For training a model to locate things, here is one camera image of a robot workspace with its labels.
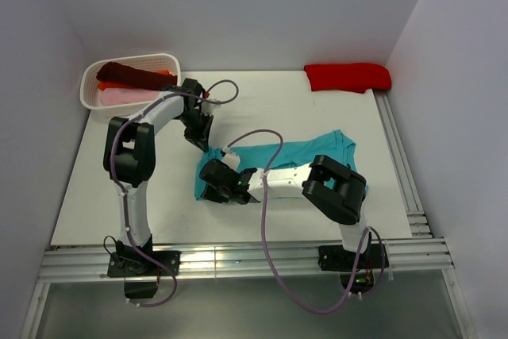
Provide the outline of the teal t shirt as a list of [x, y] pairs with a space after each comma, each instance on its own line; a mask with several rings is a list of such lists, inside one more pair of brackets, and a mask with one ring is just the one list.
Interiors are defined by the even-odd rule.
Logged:
[[[264, 168], [271, 159], [279, 143], [251, 146], [234, 146], [233, 152], [240, 157], [238, 170], [245, 168]], [[271, 164], [271, 168], [292, 168], [308, 164], [317, 155], [327, 155], [335, 161], [356, 171], [355, 155], [356, 143], [344, 135], [339, 129], [323, 134], [308, 141], [288, 141]], [[198, 162], [194, 179], [194, 198], [203, 200], [202, 194], [206, 183], [199, 178], [205, 164], [212, 159], [221, 160], [223, 155], [220, 148], [211, 148], [202, 154]]]

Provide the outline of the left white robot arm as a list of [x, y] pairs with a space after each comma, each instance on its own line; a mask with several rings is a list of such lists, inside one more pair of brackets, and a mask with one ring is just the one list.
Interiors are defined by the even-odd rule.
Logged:
[[152, 233], [148, 226], [147, 188], [156, 168], [156, 134], [171, 121], [184, 126], [184, 138], [209, 151], [214, 108], [223, 101], [210, 97], [195, 79], [169, 86], [141, 111], [113, 117], [106, 136], [103, 167], [114, 182], [121, 207], [117, 256], [137, 275], [153, 269]]

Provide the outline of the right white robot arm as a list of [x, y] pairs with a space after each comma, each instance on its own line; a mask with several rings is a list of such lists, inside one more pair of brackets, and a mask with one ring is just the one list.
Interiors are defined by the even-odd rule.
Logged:
[[237, 171], [230, 160], [209, 160], [199, 172], [205, 182], [202, 198], [239, 205], [269, 200], [306, 199], [339, 225], [344, 260], [354, 268], [371, 257], [371, 234], [361, 214], [367, 194], [366, 179], [329, 156], [317, 155], [294, 168]]

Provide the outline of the pink rolled shirt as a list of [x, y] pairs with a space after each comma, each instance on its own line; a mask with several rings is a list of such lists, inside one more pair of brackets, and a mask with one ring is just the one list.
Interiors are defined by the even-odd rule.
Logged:
[[159, 91], [127, 88], [107, 88], [100, 93], [99, 100], [103, 106], [118, 106], [138, 102], [151, 102], [159, 95]]

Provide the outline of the dark red rolled shirt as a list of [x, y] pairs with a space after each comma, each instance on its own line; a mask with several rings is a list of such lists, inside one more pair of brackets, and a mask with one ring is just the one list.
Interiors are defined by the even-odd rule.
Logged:
[[107, 62], [96, 75], [98, 81], [123, 83], [149, 91], [163, 91], [167, 87], [175, 87], [179, 77], [165, 76], [157, 72], [145, 71], [126, 66], [117, 62]]

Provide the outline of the orange rolled shirt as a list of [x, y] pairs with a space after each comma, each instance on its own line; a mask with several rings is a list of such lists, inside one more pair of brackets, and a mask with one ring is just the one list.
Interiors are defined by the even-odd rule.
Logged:
[[[172, 77], [172, 73], [170, 73], [167, 70], [158, 71], [157, 74]], [[112, 83], [112, 82], [103, 82], [103, 81], [98, 82], [97, 88], [101, 91], [104, 91], [105, 89], [109, 89], [109, 88], [136, 89], [136, 87], [126, 85], [123, 83]]]

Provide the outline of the white plastic basket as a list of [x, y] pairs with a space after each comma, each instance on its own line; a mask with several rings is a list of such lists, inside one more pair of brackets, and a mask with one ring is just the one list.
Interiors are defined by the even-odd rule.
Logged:
[[131, 102], [111, 106], [104, 105], [101, 100], [101, 91], [98, 89], [99, 81], [96, 79], [96, 75], [102, 66], [110, 61], [145, 71], [156, 72], [167, 70], [171, 75], [178, 77], [178, 86], [182, 82], [179, 60], [171, 54], [156, 53], [99, 60], [89, 65], [84, 71], [81, 79], [79, 96], [84, 107], [104, 117], [129, 116], [142, 110], [151, 102]]

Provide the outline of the red folded t shirt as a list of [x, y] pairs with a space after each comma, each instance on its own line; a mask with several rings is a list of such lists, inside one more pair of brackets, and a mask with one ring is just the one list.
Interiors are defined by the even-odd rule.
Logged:
[[312, 91], [363, 94], [367, 90], [389, 91], [392, 87], [390, 72], [379, 64], [308, 64], [303, 70]]

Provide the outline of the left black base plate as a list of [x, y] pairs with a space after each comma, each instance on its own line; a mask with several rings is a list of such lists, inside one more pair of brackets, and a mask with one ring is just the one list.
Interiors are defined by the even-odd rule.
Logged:
[[179, 251], [141, 251], [131, 247], [117, 249], [110, 254], [106, 276], [110, 279], [124, 280], [124, 296], [131, 302], [150, 305], [149, 299], [156, 296], [160, 281], [169, 277], [173, 281], [172, 297], [176, 289], [176, 276], [179, 273]]

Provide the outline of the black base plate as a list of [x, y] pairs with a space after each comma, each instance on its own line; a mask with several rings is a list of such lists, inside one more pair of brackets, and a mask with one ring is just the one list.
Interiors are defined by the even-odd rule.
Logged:
[[106, 276], [110, 279], [124, 280], [124, 296], [131, 302], [150, 305], [149, 299], [156, 296], [160, 281], [169, 277], [173, 281], [172, 297], [176, 289], [176, 276], [179, 273], [179, 251], [141, 251], [131, 247], [117, 249], [110, 254]]
[[[322, 245], [318, 248], [318, 266], [324, 272], [337, 272], [343, 288], [348, 286], [356, 254], [343, 249], [341, 245]], [[374, 271], [386, 271], [390, 266], [385, 248], [371, 246], [360, 254], [356, 274], [350, 292], [361, 296], [376, 285]]]

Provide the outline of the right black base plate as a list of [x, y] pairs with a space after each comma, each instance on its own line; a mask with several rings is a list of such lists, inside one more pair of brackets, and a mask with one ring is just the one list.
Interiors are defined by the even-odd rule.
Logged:
[[[318, 248], [318, 266], [324, 272], [337, 272], [343, 288], [348, 286], [356, 254], [343, 249], [341, 245], [322, 245]], [[361, 296], [376, 285], [374, 271], [386, 271], [390, 266], [385, 248], [371, 246], [360, 254], [356, 274], [350, 292]]]

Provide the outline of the aluminium front rail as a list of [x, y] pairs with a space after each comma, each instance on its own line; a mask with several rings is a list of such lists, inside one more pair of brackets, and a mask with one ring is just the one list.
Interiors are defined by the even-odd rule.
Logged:
[[[270, 245], [271, 255], [281, 275], [319, 273], [318, 249], [332, 241], [290, 241]], [[443, 238], [412, 238], [385, 243], [389, 261], [388, 275], [395, 272], [442, 272], [445, 289], [460, 327], [461, 337], [474, 338], [468, 308], [456, 277], [455, 264]], [[157, 252], [180, 253], [180, 279], [220, 279], [269, 276], [270, 268], [258, 243], [216, 245], [158, 245]], [[34, 338], [40, 324], [49, 288], [54, 283], [107, 281], [107, 253], [100, 245], [55, 247], [48, 250], [36, 278], [32, 301], [21, 337]]]

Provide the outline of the aluminium rail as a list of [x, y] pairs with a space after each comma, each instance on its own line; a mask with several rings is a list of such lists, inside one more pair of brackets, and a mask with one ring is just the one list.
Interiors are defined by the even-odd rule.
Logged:
[[424, 207], [421, 204], [387, 93], [374, 91], [374, 99], [383, 125], [385, 138], [387, 139], [413, 238], [434, 238]]
[[[332, 241], [290, 241], [270, 245], [271, 255], [281, 275], [319, 273], [318, 249]], [[456, 277], [455, 264], [443, 238], [412, 238], [385, 243], [389, 261], [388, 275], [395, 272], [442, 272], [445, 289], [460, 327], [461, 337], [474, 338], [468, 308]], [[216, 245], [158, 245], [157, 252], [180, 253], [180, 279], [220, 279], [269, 276], [270, 268], [258, 243]], [[40, 324], [49, 288], [54, 283], [107, 281], [107, 253], [100, 245], [55, 247], [48, 250], [36, 278], [32, 301], [21, 337], [34, 338]]]

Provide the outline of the aluminium right side rail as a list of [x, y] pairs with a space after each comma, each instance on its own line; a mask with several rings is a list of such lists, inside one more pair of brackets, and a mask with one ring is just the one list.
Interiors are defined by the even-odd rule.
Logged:
[[387, 139], [413, 238], [434, 238], [424, 207], [421, 204], [387, 93], [374, 91], [374, 99], [383, 125], [385, 138]]

